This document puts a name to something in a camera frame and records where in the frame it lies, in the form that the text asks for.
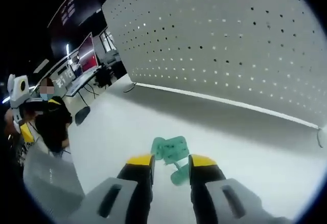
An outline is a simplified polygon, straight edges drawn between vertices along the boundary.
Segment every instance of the table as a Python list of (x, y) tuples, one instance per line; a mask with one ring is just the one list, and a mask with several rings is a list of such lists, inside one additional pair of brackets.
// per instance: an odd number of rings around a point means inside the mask
[[(258, 195), (274, 216), (295, 219), (324, 179), (326, 151), (316, 130), (211, 100), (136, 86), (125, 75), (92, 104), (82, 124), (68, 129), (73, 162), (88, 193), (117, 176), (134, 155), (149, 153), (155, 137), (186, 138), (191, 153), (217, 162)], [(174, 166), (156, 161), (148, 223), (196, 223), (190, 187), (174, 186)]]
[(73, 97), (73, 96), (75, 96), (76, 93), (78, 93), (81, 96), (81, 94), (79, 93), (79, 90), (81, 88), (84, 88), (87, 85), (87, 83), (97, 74), (97, 72), (99, 71), (100, 68), (101, 68), (101, 66), (96, 66), (94, 68), (91, 68), (87, 72), (84, 72), (83, 75), (79, 76), (76, 80), (74, 80), (72, 82), (72, 85), (68, 89), (66, 96)]

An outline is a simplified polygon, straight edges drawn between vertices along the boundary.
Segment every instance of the face mask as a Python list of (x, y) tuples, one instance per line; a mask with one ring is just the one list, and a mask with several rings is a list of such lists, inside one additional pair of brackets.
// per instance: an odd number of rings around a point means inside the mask
[(52, 98), (53, 95), (49, 95), (49, 94), (40, 94), (41, 98), (43, 100), (50, 100)]

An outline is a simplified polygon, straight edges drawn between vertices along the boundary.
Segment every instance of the green translucent object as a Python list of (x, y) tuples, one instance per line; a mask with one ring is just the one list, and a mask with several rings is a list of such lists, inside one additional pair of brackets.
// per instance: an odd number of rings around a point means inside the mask
[(151, 154), (154, 155), (154, 158), (156, 160), (161, 160), (164, 156), (164, 153), (162, 150), (162, 144), (164, 141), (165, 141), (165, 139), (160, 138), (160, 137), (157, 137), (153, 140)]
[(170, 176), (175, 186), (180, 186), (189, 179), (189, 164), (184, 165)]
[(190, 152), (183, 136), (165, 140), (161, 144), (163, 160), (166, 164), (172, 164), (189, 156)]
[(189, 179), (189, 165), (179, 167), (178, 161), (189, 156), (190, 152), (183, 136), (174, 137), (168, 140), (157, 137), (153, 140), (151, 154), (156, 160), (163, 159), (165, 164), (175, 164), (175, 171), (170, 179), (175, 186), (180, 186)]

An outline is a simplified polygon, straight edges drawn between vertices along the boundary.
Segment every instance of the white partition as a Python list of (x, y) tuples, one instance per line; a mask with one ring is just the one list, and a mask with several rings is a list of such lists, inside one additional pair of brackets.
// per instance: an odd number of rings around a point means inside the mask
[(326, 37), (304, 0), (107, 0), (102, 10), (133, 82), (326, 124)]

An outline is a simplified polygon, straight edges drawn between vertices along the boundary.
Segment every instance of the red screen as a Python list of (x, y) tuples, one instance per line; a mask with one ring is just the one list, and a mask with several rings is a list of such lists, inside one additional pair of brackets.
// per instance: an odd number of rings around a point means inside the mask
[(82, 45), (79, 47), (78, 56), (83, 72), (98, 65), (91, 34), (86, 37)]

